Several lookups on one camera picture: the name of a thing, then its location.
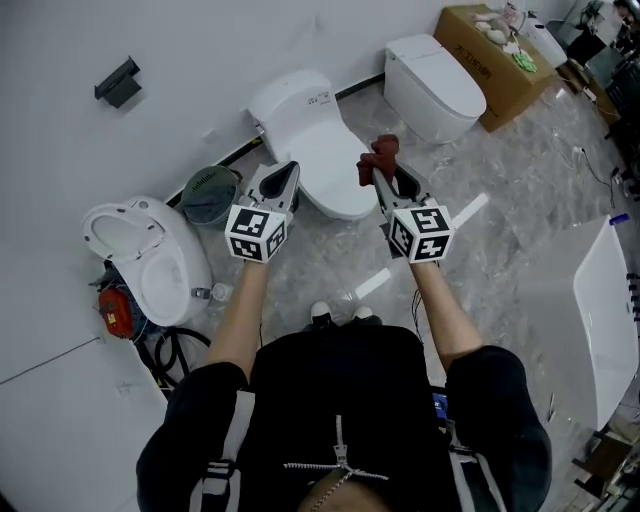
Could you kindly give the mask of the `dark blue cloth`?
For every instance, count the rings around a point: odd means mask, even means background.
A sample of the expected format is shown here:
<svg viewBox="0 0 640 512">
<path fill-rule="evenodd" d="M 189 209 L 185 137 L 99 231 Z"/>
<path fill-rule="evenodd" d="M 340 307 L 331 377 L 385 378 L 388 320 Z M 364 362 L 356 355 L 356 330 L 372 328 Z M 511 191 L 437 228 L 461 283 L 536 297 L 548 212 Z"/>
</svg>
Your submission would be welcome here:
<svg viewBox="0 0 640 512">
<path fill-rule="evenodd" d="M 210 194 L 190 199 L 183 212 L 194 225 L 218 225 L 227 220 L 233 204 L 233 194 Z"/>
</svg>

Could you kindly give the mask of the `large tan cardboard box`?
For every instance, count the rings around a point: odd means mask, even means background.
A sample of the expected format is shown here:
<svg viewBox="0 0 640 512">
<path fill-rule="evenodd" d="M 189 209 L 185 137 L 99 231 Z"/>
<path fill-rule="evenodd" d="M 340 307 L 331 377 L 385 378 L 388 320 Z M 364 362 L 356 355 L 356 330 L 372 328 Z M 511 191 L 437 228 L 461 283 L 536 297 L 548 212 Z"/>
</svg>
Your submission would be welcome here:
<svg viewBox="0 0 640 512">
<path fill-rule="evenodd" d="M 555 81 L 557 73 L 526 38 L 517 36 L 514 42 L 532 58 L 534 72 L 521 68 L 512 55 L 476 29 L 473 16 L 488 12 L 484 4 L 445 7 L 434 37 L 479 85 L 487 103 L 479 122 L 493 132 L 534 103 Z"/>
</svg>

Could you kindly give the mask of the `white toilet with lid sticker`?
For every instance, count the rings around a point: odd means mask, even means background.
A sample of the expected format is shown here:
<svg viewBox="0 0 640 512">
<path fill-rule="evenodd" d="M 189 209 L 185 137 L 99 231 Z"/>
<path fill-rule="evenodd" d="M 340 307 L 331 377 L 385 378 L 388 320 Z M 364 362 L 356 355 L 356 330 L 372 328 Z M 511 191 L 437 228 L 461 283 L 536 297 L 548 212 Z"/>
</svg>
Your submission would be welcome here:
<svg viewBox="0 0 640 512">
<path fill-rule="evenodd" d="M 276 79 L 256 94 L 248 112 L 274 160 L 299 164 L 299 187 L 325 216 L 357 221 L 378 206 L 375 189 L 359 184 L 356 164 L 366 147 L 345 124 L 320 72 Z"/>
</svg>

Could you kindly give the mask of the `person's left forearm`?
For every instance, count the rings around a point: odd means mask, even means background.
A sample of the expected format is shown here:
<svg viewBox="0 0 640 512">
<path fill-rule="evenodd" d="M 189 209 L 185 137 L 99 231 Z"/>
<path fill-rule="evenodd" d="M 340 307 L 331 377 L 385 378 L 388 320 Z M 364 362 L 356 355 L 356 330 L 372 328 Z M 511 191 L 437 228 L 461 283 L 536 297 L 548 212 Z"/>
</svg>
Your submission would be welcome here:
<svg viewBox="0 0 640 512">
<path fill-rule="evenodd" d="M 232 363 L 250 378 L 260 346 L 269 266 L 247 261 L 215 331 L 205 363 Z"/>
</svg>

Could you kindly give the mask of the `person's black top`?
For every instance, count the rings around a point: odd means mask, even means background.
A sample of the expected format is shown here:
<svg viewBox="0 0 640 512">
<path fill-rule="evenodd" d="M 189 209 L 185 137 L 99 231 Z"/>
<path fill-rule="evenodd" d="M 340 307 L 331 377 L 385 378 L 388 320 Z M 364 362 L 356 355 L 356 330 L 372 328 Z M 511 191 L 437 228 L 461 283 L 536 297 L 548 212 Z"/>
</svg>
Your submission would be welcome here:
<svg viewBox="0 0 640 512">
<path fill-rule="evenodd" d="M 408 329 L 298 332 L 259 350 L 251 376 L 232 363 L 188 374 L 136 467 L 141 512 L 293 512 L 337 466 L 395 512 L 462 512 L 451 458 L 477 512 L 538 512 L 551 445 L 525 370 L 486 346 L 454 361 L 446 396 L 457 442 L 438 425 L 423 347 Z"/>
</svg>

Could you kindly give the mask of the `white smart toilet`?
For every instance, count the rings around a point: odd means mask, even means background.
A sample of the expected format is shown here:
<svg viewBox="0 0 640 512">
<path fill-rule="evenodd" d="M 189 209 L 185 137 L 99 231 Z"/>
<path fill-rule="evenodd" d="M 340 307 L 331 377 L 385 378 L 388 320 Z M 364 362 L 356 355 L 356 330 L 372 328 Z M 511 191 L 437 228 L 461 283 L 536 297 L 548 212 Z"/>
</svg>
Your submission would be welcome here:
<svg viewBox="0 0 640 512">
<path fill-rule="evenodd" d="M 384 98 L 422 140 L 444 145 L 485 113 L 485 96 L 466 69 L 433 36 L 418 34 L 385 47 Z"/>
</svg>

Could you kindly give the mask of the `grey slotted laundry basket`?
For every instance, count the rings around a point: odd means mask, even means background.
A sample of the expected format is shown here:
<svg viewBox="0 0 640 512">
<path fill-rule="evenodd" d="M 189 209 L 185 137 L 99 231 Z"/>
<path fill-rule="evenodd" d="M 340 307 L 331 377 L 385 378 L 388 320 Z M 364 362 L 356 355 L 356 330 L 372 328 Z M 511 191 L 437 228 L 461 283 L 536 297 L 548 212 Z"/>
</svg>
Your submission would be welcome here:
<svg viewBox="0 0 640 512">
<path fill-rule="evenodd" d="M 181 200 L 180 200 L 180 203 L 178 204 L 177 209 L 184 215 L 183 206 L 190 199 L 194 197 L 201 197 L 205 195 L 220 194 L 220 193 L 233 194 L 234 204 L 235 204 L 239 196 L 241 195 L 241 188 L 240 188 L 241 182 L 242 182 L 242 176 L 238 172 L 231 170 L 228 167 L 225 167 L 222 165 L 205 167 L 200 171 L 198 171 L 195 175 L 193 175 L 192 178 L 187 182 L 182 192 Z M 223 226 L 226 223 L 226 221 L 218 225 L 196 225 L 196 226 L 220 227 L 220 226 Z"/>
</svg>

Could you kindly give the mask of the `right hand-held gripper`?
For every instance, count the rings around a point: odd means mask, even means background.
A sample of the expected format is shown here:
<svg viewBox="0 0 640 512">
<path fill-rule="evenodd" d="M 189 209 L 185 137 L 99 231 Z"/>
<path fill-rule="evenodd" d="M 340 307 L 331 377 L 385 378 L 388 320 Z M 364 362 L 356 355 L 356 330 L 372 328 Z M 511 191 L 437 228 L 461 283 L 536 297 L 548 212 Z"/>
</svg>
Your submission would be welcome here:
<svg viewBox="0 0 640 512">
<path fill-rule="evenodd" d="M 426 178 L 408 165 L 397 164 L 397 194 L 380 169 L 373 168 L 372 179 L 387 220 L 380 229 L 391 256 L 402 257 L 409 264 L 442 260 L 455 228 L 448 209 L 431 197 Z M 399 208 L 399 200 L 408 205 Z"/>
</svg>

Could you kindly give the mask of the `pale plush toy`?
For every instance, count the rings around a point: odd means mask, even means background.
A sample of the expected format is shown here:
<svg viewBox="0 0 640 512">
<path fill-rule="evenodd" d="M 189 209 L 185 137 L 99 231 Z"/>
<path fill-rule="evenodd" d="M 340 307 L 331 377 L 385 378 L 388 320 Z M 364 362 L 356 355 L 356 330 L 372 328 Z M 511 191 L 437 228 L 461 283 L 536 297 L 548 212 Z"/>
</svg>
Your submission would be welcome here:
<svg viewBox="0 0 640 512">
<path fill-rule="evenodd" d="M 517 44 L 515 29 L 497 12 L 475 13 L 471 15 L 475 28 L 490 42 L 505 47 Z"/>
</svg>

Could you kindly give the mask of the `white egg-shaped toilet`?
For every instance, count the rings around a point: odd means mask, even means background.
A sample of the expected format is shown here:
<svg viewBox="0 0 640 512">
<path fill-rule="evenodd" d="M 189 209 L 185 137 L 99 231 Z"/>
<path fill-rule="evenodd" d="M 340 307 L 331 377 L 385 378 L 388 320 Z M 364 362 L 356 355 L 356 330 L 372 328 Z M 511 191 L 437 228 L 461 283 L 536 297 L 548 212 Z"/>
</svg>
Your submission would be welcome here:
<svg viewBox="0 0 640 512">
<path fill-rule="evenodd" d="M 163 201 L 136 196 L 96 206 L 82 230 L 88 248 L 117 269 L 152 323 L 179 326 L 208 306 L 213 278 L 204 248 L 184 216 Z"/>
</svg>

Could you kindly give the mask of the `person's right forearm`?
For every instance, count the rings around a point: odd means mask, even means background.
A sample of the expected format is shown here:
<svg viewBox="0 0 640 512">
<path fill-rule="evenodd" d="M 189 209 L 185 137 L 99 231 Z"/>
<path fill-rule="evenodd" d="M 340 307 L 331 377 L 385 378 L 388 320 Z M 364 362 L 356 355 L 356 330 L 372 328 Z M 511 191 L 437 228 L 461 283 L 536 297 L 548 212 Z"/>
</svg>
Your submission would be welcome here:
<svg viewBox="0 0 640 512">
<path fill-rule="evenodd" d="M 479 350 L 484 345 L 483 340 L 434 262 L 414 263 L 410 268 L 424 304 L 436 352 L 448 374 L 455 360 Z"/>
</svg>

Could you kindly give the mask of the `red vacuum cleaner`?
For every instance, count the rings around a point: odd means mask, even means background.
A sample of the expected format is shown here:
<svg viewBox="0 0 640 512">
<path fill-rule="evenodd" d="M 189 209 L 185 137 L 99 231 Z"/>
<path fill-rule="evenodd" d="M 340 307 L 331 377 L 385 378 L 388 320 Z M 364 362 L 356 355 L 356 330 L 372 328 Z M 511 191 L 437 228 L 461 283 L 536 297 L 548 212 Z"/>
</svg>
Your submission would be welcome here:
<svg viewBox="0 0 640 512">
<path fill-rule="evenodd" d="M 116 288 L 104 289 L 99 293 L 98 305 L 107 331 L 114 337 L 131 339 L 134 320 L 126 294 Z"/>
</svg>

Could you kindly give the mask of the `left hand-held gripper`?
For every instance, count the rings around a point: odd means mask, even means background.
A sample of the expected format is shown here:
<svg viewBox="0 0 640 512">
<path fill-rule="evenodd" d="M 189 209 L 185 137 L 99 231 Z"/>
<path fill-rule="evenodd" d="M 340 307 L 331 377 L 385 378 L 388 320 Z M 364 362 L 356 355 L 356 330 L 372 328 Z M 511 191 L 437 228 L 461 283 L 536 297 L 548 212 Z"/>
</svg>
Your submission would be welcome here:
<svg viewBox="0 0 640 512">
<path fill-rule="evenodd" d="M 296 161 L 258 167 L 227 219 L 224 235 L 232 257 L 268 263 L 282 248 L 289 237 L 299 178 Z"/>
</svg>

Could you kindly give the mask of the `dark red cloth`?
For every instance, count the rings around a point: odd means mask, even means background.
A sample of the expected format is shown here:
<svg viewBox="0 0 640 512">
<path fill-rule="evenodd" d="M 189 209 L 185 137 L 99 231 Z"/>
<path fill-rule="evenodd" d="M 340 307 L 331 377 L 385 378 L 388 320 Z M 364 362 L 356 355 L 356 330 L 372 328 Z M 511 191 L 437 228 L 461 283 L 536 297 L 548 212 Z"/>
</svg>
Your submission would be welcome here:
<svg viewBox="0 0 640 512">
<path fill-rule="evenodd" d="M 361 187 L 373 185 L 373 170 L 378 169 L 391 184 L 397 167 L 399 139 L 394 134 L 380 135 L 372 144 L 371 152 L 363 153 L 356 164 Z"/>
</svg>

